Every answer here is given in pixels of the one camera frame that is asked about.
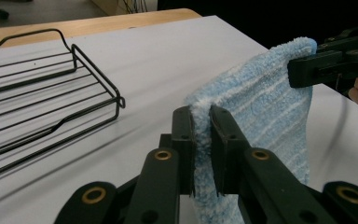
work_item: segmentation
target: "floor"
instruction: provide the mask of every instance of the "floor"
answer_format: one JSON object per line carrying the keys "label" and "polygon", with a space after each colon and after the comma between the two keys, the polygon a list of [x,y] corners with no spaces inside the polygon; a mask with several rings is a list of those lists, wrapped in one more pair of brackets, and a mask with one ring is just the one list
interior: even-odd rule
{"label": "floor", "polygon": [[0,0],[0,8],[9,13],[0,27],[106,16],[90,0]]}

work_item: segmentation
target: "black wire rack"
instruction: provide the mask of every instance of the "black wire rack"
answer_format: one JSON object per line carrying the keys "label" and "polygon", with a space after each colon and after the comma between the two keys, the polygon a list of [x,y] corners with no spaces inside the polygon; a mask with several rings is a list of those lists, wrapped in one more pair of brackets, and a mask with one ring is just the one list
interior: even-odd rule
{"label": "black wire rack", "polygon": [[107,125],[125,108],[117,87],[60,30],[8,36],[0,47],[47,32],[58,33],[63,46],[0,59],[0,175]]}

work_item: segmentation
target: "towel fold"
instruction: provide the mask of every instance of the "towel fold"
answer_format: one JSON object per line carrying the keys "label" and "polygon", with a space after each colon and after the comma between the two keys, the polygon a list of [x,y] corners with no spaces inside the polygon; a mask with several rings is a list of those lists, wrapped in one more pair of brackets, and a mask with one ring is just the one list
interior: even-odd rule
{"label": "towel fold", "polygon": [[220,74],[185,98],[197,142],[194,206],[199,223],[243,223],[238,195],[216,196],[211,164],[209,109],[228,110],[252,147],[273,151],[295,177],[309,178],[306,122],[312,87],[292,89],[287,64],[316,52],[313,39],[299,37]]}

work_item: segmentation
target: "light blue towel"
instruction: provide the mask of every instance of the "light blue towel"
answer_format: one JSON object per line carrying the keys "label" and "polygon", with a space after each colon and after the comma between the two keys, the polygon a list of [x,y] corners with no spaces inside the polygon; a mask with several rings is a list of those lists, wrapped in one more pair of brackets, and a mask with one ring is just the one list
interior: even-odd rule
{"label": "light blue towel", "polygon": [[316,52],[299,37],[239,64],[189,94],[197,141],[194,205],[200,223],[243,223],[238,196],[216,196],[211,164],[209,109],[227,109],[252,147],[273,151],[302,183],[309,178],[306,121],[312,88],[292,89],[287,64]]}

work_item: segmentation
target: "terry cloth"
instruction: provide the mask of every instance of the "terry cloth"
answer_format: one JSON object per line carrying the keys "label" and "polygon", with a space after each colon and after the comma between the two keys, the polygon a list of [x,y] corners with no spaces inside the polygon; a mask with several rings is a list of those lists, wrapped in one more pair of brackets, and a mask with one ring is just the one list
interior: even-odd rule
{"label": "terry cloth", "polygon": [[292,89],[287,64],[316,49],[313,39],[296,38],[227,70],[185,98],[195,125],[193,204],[199,223],[243,223],[238,195],[216,195],[210,157],[211,105],[228,110],[252,147],[273,151],[300,182],[307,183],[306,121],[312,87]]}

